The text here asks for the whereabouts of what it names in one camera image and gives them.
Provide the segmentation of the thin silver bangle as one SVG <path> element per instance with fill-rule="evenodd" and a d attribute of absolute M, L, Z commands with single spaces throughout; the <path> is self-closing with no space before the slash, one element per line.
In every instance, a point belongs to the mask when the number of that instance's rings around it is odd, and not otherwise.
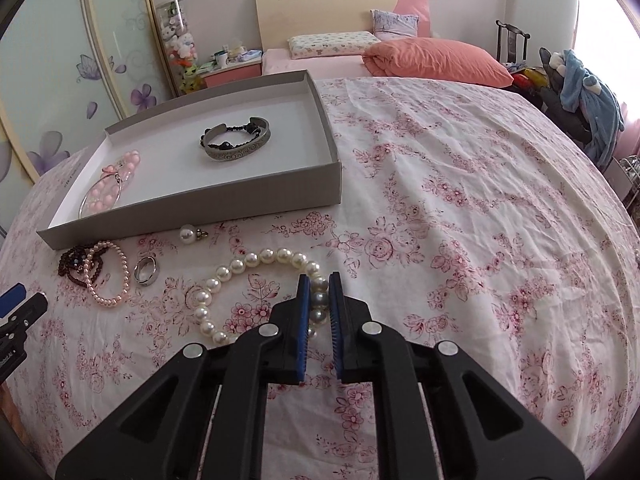
<path fill-rule="evenodd" d="M 82 198 L 78 208 L 78 218 L 87 218 L 111 210 L 118 203 L 124 188 L 124 181 L 118 172 L 104 174 Z"/>

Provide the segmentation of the pearl earring with gold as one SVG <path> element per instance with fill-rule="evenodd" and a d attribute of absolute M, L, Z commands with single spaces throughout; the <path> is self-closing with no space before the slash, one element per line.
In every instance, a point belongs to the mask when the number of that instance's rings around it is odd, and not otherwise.
<path fill-rule="evenodd" d="M 182 244 L 191 245 L 201 240 L 206 240 L 208 233 L 192 224 L 185 224 L 180 228 L 179 240 Z"/>

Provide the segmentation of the grey metal cuff bangle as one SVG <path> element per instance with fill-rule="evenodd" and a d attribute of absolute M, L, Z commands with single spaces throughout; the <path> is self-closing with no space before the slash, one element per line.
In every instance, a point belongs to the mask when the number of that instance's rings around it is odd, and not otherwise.
<path fill-rule="evenodd" d="M 271 138 L 267 119 L 251 117 L 240 126 L 219 124 L 200 137 L 201 148 L 215 162 L 234 162 L 263 148 Z"/>

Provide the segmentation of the pink floral tablecloth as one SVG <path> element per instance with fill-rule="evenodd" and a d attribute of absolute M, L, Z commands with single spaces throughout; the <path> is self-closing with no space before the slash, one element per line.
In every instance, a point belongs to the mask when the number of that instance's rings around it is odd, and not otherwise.
<path fill-rule="evenodd" d="M 198 328 L 194 292 L 220 266 L 288 249 L 406 339 L 449 339 L 595 471 L 639 406 L 639 237 L 564 134 L 515 94 L 421 79 L 333 79 L 319 92 L 343 165 L 331 208 L 119 242 L 160 272 L 104 309 L 58 274 L 36 225 L 72 170 L 29 193 L 1 251 L 1 284 L 49 301 L 9 378 L 18 426 L 47 471 L 185 344 L 235 338 L 295 292 L 263 264 L 219 284 Z"/>

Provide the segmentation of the floral sliding wardrobe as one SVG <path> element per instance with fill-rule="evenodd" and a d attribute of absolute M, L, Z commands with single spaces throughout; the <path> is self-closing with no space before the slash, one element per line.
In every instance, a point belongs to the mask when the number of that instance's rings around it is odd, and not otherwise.
<path fill-rule="evenodd" d="M 23 0 L 1 35 L 1 229 L 40 176 L 172 96 L 149 0 Z"/>

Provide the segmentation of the grey cardboard tray box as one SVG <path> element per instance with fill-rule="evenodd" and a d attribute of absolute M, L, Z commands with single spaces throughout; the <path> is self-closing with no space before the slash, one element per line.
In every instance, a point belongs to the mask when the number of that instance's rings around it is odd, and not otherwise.
<path fill-rule="evenodd" d="M 264 118 L 267 143 L 234 162 L 206 155 L 205 129 Z M 141 162 L 107 211 L 79 208 L 100 171 L 128 152 Z M 105 130 L 63 179 L 38 235 L 53 249 L 336 205 L 342 167 L 316 83 L 306 72 L 235 81 L 152 107 Z"/>

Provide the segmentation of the pink bedside table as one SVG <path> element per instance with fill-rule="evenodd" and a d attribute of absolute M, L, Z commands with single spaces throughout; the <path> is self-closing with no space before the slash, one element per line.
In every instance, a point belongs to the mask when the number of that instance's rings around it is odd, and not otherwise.
<path fill-rule="evenodd" d="M 203 79 L 206 88 L 214 88 L 229 82 L 235 82 L 262 76 L 262 59 L 254 58 L 254 60 L 242 63 L 230 63 L 225 68 L 212 70 L 208 73 L 202 73 L 200 77 Z"/>

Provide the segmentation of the white mug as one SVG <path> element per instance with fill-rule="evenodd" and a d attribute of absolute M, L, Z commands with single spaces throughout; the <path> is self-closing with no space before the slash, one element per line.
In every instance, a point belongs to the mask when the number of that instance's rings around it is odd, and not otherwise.
<path fill-rule="evenodd" d="M 216 70 L 223 70 L 228 66 L 228 53 L 226 51 L 217 52 L 214 55 L 214 61 Z"/>

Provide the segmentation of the plush toy display tube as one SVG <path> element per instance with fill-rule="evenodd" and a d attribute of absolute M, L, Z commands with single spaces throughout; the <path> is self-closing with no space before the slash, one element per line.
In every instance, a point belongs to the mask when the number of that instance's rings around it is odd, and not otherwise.
<path fill-rule="evenodd" d="M 180 94 L 200 88 L 198 51 L 190 32 L 184 0 L 170 0 L 156 8 L 158 30 L 172 78 Z"/>

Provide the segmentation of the blue plush clothing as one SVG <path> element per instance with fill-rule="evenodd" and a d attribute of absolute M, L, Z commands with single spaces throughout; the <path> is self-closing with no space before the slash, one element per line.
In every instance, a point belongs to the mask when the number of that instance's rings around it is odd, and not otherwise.
<path fill-rule="evenodd" d="M 580 107 L 589 122 L 591 140 L 584 141 L 584 151 L 599 170 L 610 164 L 618 137 L 625 124 L 620 104 L 608 86 L 584 65 L 573 50 L 565 50 L 564 82 L 561 105 L 567 112 Z"/>

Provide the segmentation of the orange folded quilt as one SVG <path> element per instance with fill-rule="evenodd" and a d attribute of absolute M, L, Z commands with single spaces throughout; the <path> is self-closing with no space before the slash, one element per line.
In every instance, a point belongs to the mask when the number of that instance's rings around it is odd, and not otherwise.
<path fill-rule="evenodd" d="M 508 70 L 484 49 L 465 42 L 416 37 L 381 41 L 363 52 L 372 76 L 427 78 L 506 88 Z"/>

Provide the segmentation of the black wooden chair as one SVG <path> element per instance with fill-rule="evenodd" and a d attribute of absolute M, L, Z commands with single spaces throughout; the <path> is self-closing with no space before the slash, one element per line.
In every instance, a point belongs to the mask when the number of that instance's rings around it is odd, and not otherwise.
<path fill-rule="evenodd" d="M 530 35 L 520 28 L 497 20 L 496 59 L 498 62 L 519 63 L 527 60 Z"/>

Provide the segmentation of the floral white pillow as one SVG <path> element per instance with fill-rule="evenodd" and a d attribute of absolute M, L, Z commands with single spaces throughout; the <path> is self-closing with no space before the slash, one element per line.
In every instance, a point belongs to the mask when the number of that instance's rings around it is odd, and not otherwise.
<path fill-rule="evenodd" d="M 291 58 L 328 58 L 362 55 L 377 43 L 378 38 L 370 32 L 325 32 L 291 37 L 288 50 Z"/>

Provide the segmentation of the lilac patterned pillow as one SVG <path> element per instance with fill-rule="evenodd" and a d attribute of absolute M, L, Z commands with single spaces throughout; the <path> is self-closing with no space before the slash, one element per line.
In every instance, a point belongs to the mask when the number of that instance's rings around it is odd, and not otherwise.
<path fill-rule="evenodd" d="M 418 36 L 420 18 L 417 15 L 372 9 L 371 18 L 373 35 L 378 40 L 387 41 Z"/>

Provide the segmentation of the bed with cream headboard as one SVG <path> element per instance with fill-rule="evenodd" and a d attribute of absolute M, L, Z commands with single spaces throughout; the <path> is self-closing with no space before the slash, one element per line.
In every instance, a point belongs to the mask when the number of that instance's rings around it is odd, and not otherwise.
<path fill-rule="evenodd" d="M 320 77 L 362 73 L 364 69 L 356 58 L 293 60 L 288 40 L 294 36 L 322 32 L 370 32 L 373 29 L 373 9 L 414 14 L 419 18 L 418 35 L 433 35 L 428 0 L 255 0 L 255 6 L 262 42 L 262 73 L 265 75 L 306 68 Z"/>

